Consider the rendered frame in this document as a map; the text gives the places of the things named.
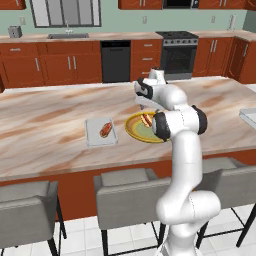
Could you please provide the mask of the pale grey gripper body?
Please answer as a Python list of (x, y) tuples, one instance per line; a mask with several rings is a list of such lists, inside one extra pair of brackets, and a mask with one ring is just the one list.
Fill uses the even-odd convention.
[(139, 104), (141, 109), (149, 107), (155, 110), (163, 110), (163, 107), (161, 105), (143, 96), (136, 96), (135, 103)]

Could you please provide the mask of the clear tupperware container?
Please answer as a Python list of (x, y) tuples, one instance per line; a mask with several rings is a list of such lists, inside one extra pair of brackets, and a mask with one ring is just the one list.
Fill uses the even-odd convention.
[[(111, 123), (112, 129), (103, 138), (100, 131), (106, 123)], [(85, 136), (88, 148), (112, 146), (118, 143), (118, 136), (111, 117), (90, 118), (85, 120)]]
[(256, 108), (240, 109), (239, 117), (248, 125), (256, 129)]

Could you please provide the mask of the hot dog in bun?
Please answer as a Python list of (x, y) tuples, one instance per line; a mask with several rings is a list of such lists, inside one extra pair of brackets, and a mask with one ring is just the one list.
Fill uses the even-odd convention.
[(106, 138), (106, 137), (109, 135), (111, 129), (112, 129), (112, 123), (111, 123), (111, 122), (106, 123), (106, 124), (102, 127), (102, 129), (100, 130), (100, 136), (101, 136), (102, 138)]
[(141, 120), (146, 127), (152, 126), (152, 119), (150, 118), (150, 116), (148, 114), (142, 114)]

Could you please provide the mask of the red-brown drawer stack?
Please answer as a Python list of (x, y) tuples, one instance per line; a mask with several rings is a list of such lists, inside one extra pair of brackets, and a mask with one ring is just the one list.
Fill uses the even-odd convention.
[(160, 66), (161, 39), (140, 39), (131, 41), (130, 80), (147, 78), (153, 67)]

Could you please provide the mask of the black dishwasher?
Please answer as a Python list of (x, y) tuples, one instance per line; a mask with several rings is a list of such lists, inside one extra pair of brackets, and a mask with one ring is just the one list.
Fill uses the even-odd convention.
[(130, 80), (130, 40), (101, 41), (102, 81), (104, 83)]

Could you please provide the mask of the steel and black oven range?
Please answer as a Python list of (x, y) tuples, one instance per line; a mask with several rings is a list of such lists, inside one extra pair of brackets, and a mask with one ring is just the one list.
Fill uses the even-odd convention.
[(166, 80), (192, 77), (198, 36), (188, 31), (158, 31), (163, 37), (160, 68)]

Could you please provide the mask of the red-brown base cupboard run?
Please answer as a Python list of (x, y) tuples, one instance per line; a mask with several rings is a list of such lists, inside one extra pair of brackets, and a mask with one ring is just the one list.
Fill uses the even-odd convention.
[(223, 76), (232, 43), (231, 37), (200, 38), (192, 76)]
[(0, 80), (5, 88), (99, 83), (100, 42), (0, 43)]

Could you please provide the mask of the grey bar stool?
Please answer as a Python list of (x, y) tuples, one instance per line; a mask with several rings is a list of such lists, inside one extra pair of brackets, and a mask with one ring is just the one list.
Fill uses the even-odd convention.
[(67, 238), (57, 181), (37, 181), (0, 187), (0, 249), (47, 241), (52, 256), (60, 256), (54, 240)]
[[(151, 168), (132, 168), (105, 172), (94, 176), (93, 181), (104, 256), (130, 254), (162, 244), (166, 225), (160, 224), (156, 233), (153, 222), (158, 221), (156, 203), (170, 185), (169, 177), (160, 179)], [(142, 223), (151, 224), (156, 245), (114, 254), (108, 252), (108, 230)]]
[[(203, 160), (203, 178), (196, 187), (198, 190), (214, 192), (220, 199), (222, 209), (231, 209), (242, 227), (219, 233), (206, 235), (206, 222), (198, 232), (196, 248), (204, 238), (241, 232), (237, 247), (240, 247), (252, 223), (256, 219), (256, 165), (246, 165), (234, 158), (218, 157)], [(243, 222), (235, 211), (235, 207), (253, 205), (246, 222)]]

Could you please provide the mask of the steel sink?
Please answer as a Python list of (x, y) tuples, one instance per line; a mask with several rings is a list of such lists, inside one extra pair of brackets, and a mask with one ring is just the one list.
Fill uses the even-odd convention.
[(47, 39), (81, 39), (89, 38), (88, 33), (65, 33), (65, 34), (48, 34)]

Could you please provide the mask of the black microwave oven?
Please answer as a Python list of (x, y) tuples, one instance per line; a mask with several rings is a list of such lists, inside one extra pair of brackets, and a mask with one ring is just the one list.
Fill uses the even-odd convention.
[(197, 9), (199, 0), (163, 0), (164, 9)]

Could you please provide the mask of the red-brown corner cupboard run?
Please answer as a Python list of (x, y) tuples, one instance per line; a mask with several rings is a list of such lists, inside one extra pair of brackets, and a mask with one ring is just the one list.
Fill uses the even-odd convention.
[(256, 41), (234, 39), (226, 76), (241, 84), (256, 83)]

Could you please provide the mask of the red-brown kitchen island base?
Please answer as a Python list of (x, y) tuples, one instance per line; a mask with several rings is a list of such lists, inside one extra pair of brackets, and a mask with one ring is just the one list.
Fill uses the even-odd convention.
[(0, 187), (36, 181), (57, 181), (58, 196), (60, 200), (62, 215), (63, 219), (67, 221), (97, 215), (94, 195), (94, 176), (99, 176), (101, 173), (105, 172), (131, 168), (152, 168), (159, 178), (164, 178), (171, 175), (172, 161), (166, 160), (136, 165), (41, 176), (28, 179), (0, 181)]

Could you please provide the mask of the white framed window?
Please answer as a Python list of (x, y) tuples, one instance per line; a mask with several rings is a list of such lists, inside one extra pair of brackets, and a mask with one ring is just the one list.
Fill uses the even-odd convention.
[(100, 27), (100, 0), (29, 0), (34, 26)]

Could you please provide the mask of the silver toaster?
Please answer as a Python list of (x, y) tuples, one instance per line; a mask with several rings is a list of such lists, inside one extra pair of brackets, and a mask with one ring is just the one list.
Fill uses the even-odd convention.
[(8, 33), (11, 38), (21, 38), (22, 30), (20, 26), (10, 26), (8, 28)]

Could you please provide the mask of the red-brown wall cupboard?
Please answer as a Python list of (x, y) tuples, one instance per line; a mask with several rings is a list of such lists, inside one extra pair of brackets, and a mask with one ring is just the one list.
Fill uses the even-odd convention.
[(199, 9), (239, 9), (256, 11), (256, 0), (199, 0)]
[(121, 10), (161, 10), (162, 0), (118, 0)]
[(24, 10), (25, 0), (0, 0), (0, 10)]

